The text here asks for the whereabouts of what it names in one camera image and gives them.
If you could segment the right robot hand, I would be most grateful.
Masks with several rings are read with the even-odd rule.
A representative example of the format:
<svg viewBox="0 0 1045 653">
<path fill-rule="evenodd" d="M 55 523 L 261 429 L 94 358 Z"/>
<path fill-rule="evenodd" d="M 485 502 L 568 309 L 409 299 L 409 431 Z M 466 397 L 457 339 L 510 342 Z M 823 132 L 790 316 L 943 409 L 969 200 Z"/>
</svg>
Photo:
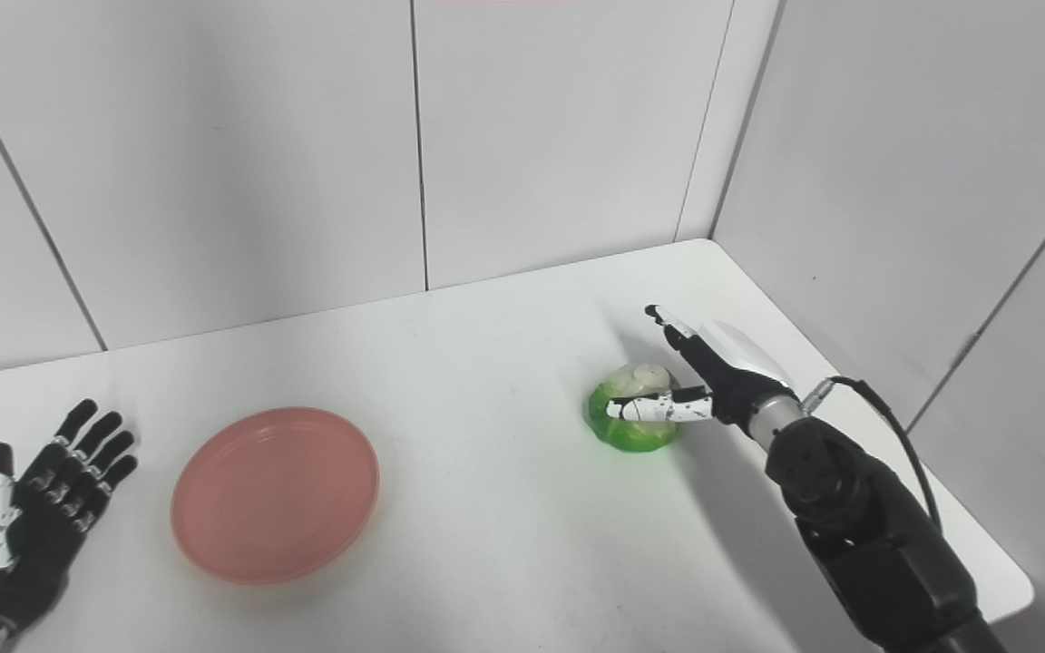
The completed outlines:
<svg viewBox="0 0 1045 653">
<path fill-rule="evenodd" d="M 644 313 L 661 327 L 668 346 L 702 384 L 611 398 L 606 404 L 610 418 L 638 423 L 717 419 L 751 435 L 763 414 L 779 413 L 781 426 L 802 417 L 799 397 L 783 368 L 736 326 L 705 321 L 694 329 L 660 305 L 646 306 Z"/>
</svg>

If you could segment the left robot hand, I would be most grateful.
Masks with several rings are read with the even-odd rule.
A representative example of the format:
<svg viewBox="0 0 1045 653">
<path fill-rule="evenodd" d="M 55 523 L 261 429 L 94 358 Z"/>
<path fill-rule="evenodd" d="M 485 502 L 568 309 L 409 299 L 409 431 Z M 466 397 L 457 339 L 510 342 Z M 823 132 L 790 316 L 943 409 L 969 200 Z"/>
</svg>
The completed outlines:
<svg viewBox="0 0 1045 653">
<path fill-rule="evenodd" d="M 0 652 L 54 610 L 91 530 L 138 466 L 120 413 L 84 398 L 21 473 L 0 442 Z"/>
</svg>

